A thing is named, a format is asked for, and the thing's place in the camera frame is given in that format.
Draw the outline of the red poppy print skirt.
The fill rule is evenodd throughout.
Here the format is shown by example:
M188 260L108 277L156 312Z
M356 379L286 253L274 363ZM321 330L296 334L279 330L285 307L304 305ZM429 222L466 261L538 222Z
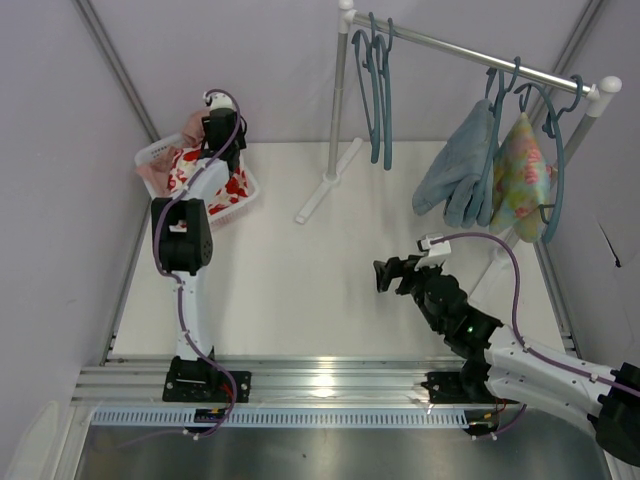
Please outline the red poppy print skirt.
M168 154L171 158L171 168L167 180L169 193L180 190L197 170L200 163L201 150L195 147L173 148ZM240 200L249 196L249 180L244 169L244 161L240 159L239 166L230 175L230 178L223 188L220 188L207 203L207 213L209 216L237 204Z

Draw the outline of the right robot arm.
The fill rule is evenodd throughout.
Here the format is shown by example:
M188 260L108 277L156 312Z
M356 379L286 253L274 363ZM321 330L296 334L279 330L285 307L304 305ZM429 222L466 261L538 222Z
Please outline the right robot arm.
M475 403L492 397L534 407L592 435L613 457L639 463L639 369L591 363L517 336L471 306L457 279L419 257L373 264L378 292L408 295L432 331L465 364L460 383Z

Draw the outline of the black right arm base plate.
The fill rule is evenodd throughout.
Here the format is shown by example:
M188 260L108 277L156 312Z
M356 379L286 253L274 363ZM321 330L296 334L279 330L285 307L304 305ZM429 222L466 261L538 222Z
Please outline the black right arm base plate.
M517 401L502 399L490 393L489 375L471 375L462 371L433 371L420 383L434 404L516 405Z

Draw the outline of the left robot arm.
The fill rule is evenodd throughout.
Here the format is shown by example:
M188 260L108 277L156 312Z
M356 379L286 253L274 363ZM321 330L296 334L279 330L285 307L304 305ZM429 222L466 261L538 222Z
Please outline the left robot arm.
M175 281L176 356L188 361L211 357L213 349L204 327L205 269L214 253L207 203L239 171L246 147L244 122L233 106L210 107L201 127L195 171L177 191L152 202L154 261L161 275Z

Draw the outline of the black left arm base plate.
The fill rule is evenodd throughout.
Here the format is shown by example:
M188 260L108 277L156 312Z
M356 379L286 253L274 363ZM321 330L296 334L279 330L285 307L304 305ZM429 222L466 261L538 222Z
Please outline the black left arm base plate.
M220 370L202 359L183 360L175 356L164 381L162 401L229 403L232 393L231 380Z

